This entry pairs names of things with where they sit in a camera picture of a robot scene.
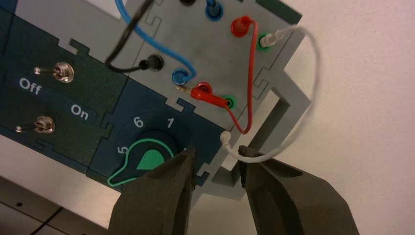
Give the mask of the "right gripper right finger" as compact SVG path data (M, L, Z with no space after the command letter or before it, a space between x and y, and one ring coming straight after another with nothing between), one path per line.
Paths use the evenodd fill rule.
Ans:
M276 159L238 167L257 234L359 234L346 200L326 180Z

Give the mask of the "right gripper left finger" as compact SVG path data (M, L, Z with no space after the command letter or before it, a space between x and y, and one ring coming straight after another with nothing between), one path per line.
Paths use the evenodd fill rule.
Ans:
M187 149L129 183L113 207L108 233L185 235L195 162L195 149Z

